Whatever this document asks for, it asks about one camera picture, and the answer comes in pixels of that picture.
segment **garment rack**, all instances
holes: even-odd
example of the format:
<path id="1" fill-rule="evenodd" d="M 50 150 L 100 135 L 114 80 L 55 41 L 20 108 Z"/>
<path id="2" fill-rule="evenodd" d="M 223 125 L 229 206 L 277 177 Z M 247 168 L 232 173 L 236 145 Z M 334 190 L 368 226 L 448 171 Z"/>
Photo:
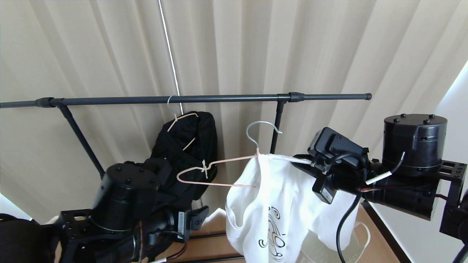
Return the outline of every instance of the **garment rack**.
<path id="1" fill-rule="evenodd" d="M 287 94 L 267 94 L 267 95 L 196 95 L 196 96 L 173 96 L 169 103 L 201 103 L 201 102 L 277 102 L 275 126 L 279 129 L 281 116 L 284 106 L 287 102 L 301 101 L 318 101 L 318 100 L 370 100 L 372 94 L 304 94 L 299 92 L 289 92 Z M 89 158 L 102 177 L 105 174 L 99 160 L 94 154 L 91 146 L 81 132 L 78 124 L 73 118 L 68 106 L 77 105 L 110 105 L 110 104 L 161 104 L 167 103 L 169 96 L 148 96 L 148 97 L 100 97 L 100 98 L 53 98 L 45 97 L 35 101 L 20 101 L 20 102 L 0 102 L 0 109 L 6 108 L 24 108 L 24 107 L 40 107 L 40 108 L 59 108 L 62 115 L 70 124 L 73 132 L 85 149 Z M 271 138 L 270 153 L 275 153 L 278 133 L 273 130 Z M 225 236 L 226 233 L 209 234 L 201 236 L 192 236 L 190 239 L 210 238 L 217 236 Z M 208 263 L 229 261 L 234 259 L 242 259 L 243 256 L 231 256 L 212 258 L 204 260 L 184 261 L 183 263 Z"/>

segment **printed graphic on shirt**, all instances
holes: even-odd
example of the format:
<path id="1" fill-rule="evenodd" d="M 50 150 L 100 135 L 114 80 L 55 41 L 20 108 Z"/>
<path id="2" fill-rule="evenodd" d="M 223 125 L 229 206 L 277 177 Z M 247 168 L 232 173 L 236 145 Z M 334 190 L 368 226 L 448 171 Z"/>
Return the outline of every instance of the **printed graphic on shirt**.
<path id="1" fill-rule="evenodd" d="M 281 219 L 281 215 L 278 209 L 273 206 L 268 207 L 268 211 L 268 240 L 260 239 L 258 245 L 262 248 L 268 246 L 273 259 L 277 262 L 282 262 L 284 256 L 279 250 L 286 246 L 285 241 L 282 239 L 286 234 L 281 234 L 277 226 L 277 220 Z"/>

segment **clothes hanger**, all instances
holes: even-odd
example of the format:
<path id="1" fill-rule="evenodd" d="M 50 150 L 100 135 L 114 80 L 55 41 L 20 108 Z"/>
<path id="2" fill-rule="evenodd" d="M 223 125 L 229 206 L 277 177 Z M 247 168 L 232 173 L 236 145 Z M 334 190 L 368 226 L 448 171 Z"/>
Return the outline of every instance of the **clothes hanger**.
<path id="1" fill-rule="evenodd" d="M 171 100 L 172 97 L 174 97 L 174 95 L 172 95 L 172 96 L 170 96 L 170 97 L 168 98 L 168 103 L 167 103 L 167 105 L 168 105 L 168 109 L 169 109 L 170 111 L 172 111 L 172 113 L 174 113 L 174 121 L 172 122 L 171 126 L 169 127 L 168 132 L 172 129 L 172 126 L 174 126 L 174 124 L 176 124 L 176 122 L 177 122 L 178 120 L 182 119 L 182 118 L 185 118 L 185 117 L 190 116 L 190 115 L 195 115 L 195 116 L 197 116 L 198 118 L 200 118 L 200 117 L 198 116 L 197 113 L 190 113 L 190 114 L 183 115 L 183 116 L 181 116 L 181 117 L 178 118 L 176 112 L 175 112 L 173 109 L 171 109 L 171 107 L 169 107 L 169 101 Z M 187 145 L 182 149 L 182 151 L 185 151 L 185 149 L 187 149 L 187 148 L 190 146 L 190 144 L 192 144 L 192 142 L 195 140 L 195 138 L 196 138 L 196 137 L 193 137 L 193 139 L 189 142 L 189 144 L 187 144 Z"/>
<path id="2" fill-rule="evenodd" d="M 282 133 L 278 130 L 278 128 L 273 125 L 272 123 L 270 122 L 266 122 L 266 121 L 256 121 L 256 122 L 252 122 L 251 124 L 249 124 L 245 130 L 245 133 L 247 134 L 247 138 L 251 141 L 253 141 L 255 143 L 255 145 L 257 146 L 257 149 L 256 149 L 256 153 L 254 155 L 251 155 L 251 156 L 244 156 L 244 157 L 238 157 L 238 158 L 232 158 L 232 159 L 227 159 L 227 160 L 220 160 L 220 161 L 214 161 L 214 162 L 210 162 L 210 164 L 208 165 L 208 167 L 192 167 L 192 168 L 188 168 L 188 169 L 185 169 L 184 171 L 180 172 L 177 174 L 177 180 L 179 182 L 182 182 L 182 183 L 191 183 L 191 184 L 203 184 L 203 185 L 216 185 L 216 186 L 237 186 L 237 187 L 250 187 L 250 188 L 255 188 L 254 185 L 245 185 L 245 184 L 226 184 L 226 183 L 205 183 L 205 182 L 194 182 L 194 181 L 186 181 L 186 180 L 182 180 L 180 179 L 180 175 L 182 175 L 183 173 L 186 173 L 186 172 L 189 172 L 189 171 L 193 171 L 193 170 L 204 170 L 205 172 L 207 172 L 207 170 L 211 169 L 211 166 L 212 165 L 215 165 L 215 164 L 218 164 L 218 163 L 223 163 L 223 162 L 229 162 L 229 161 L 240 161 L 240 160 L 246 160 L 246 159 L 252 159 L 252 158 L 255 158 L 257 157 L 260 152 L 258 150 L 258 142 L 256 140 L 254 140 L 250 135 L 249 135 L 249 129 L 255 125 L 255 124 L 258 124 L 258 123 L 266 123 L 266 124 L 269 124 L 271 126 L 273 126 L 273 128 L 275 129 L 275 131 L 277 133 Z"/>

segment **curtain fold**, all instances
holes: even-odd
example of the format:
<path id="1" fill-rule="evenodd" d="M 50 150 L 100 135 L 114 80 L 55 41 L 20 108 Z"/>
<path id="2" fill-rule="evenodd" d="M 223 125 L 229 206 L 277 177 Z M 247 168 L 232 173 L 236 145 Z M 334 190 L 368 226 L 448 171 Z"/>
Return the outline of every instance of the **curtain fold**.
<path id="1" fill-rule="evenodd" d="M 381 156 L 383 119 L 431 113 L 468 60 L 468 1 L 161 0 L 181 95 L 367 93 L 287 103 L 276 153 L 304 153 L 329 126 Z M 2 102 L 175 95 L 159 3 L 0 2 Z M 245 128 L 275 102 L 187 103 L 215 117 L 219 158 L 250 155 Z M 104 168 L 143 161 L 166 105 L 70 107 Z M 90 207 L 99 178 L 57 109 L 0 110 L 1 191 L 39 222 Z M 261 153 L 273 130 L 252 127 Z M 233 183 L 245 162 L 219 167 Z M 224 207 L 228 188 L 202 200 Z"/>

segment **vertical support pole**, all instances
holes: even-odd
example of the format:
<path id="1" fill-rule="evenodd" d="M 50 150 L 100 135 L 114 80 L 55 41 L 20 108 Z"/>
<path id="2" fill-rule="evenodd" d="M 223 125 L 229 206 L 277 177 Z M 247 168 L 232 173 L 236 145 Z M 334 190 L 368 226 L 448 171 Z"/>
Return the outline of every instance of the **vertical support pole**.
<path id="1" fill-rule="evenodd" d="M 283 108 L 285 107 L 286 101 L 278 101 L 276 105 L 276 117 L 275 117 L 275 126 L 279 129 L 279 124 L 281 123 L 281 116 L 283 115 Z M 273 138 L 271 138 L 271 148 L 270 153 L 274 154 L 276 149 L 276 141 L 278 141 L 278 133 L 273 130 Z"/>
<path id="2" fill-rule="evenodd" d="M 76 123 L 75 119 L 73 118 L 72 112 L 69 110 L 67 106 L 58 106 L 60 111 L 62 112 L 63 116 L 65 119 L 68 121 L 70 124 L 70 127 L 72 128 L 73 132 L 75 133 L 76 137 L 78 137 L 78 140 L 80 140 L 81 145 L 83 148 L 85 148 L 86 153 L 88 154 L 89 158 L 93 162 L 94 166 L 99 172 L 99 176 L 102 177 L 105 174 L 104 169 L 102 168 L 101 164 L 99 163 L 96 155 L 94 154 L 93 150 L 91 149 L 91 146 L 89 146 L 88 141 L 86 141 L 85 136 L 81 132 L 80 128 L 78 127 L 78 124 Z"/>

